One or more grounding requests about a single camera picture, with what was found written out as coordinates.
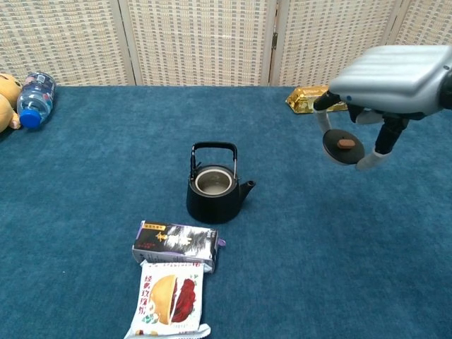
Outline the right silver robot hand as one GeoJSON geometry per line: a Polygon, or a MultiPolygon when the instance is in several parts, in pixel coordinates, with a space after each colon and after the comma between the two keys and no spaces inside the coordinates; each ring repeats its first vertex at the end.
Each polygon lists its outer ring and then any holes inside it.
{"type": "Polygon", "coordinates": [[[340,71],[313,102],[324,153],[358,170],[384,162],[410,121],[450,108],[449,44],[372,47],[340,71]],[[353,123],[381,124],[370,153],[355,135],[331,126],[328,109],[339,102],[353,123]]]}

